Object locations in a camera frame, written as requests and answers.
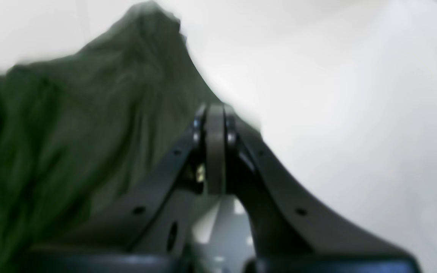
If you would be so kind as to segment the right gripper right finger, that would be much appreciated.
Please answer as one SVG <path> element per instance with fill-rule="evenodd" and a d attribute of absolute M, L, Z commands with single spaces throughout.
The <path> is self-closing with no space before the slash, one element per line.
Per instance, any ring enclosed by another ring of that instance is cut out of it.
<path fill-rule="evenodd" d="M 215 107 L 215 192 L 250 221 L 245 273 L 419 273 L 414 257 L 359 228 L 306 190 L 231 107 Z"/>

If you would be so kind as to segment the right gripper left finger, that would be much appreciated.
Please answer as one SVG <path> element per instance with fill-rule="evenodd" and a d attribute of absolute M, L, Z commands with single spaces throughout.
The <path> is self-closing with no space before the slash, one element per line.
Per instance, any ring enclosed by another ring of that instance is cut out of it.
<path fill-rule="evenodd" d="M 206 123 L 216 110 L 201 106 L 191 128 L 133 190 L 75 230 L 33 247 L 26 273 L 192 273 L 182 251 L 204 189 Z"/>

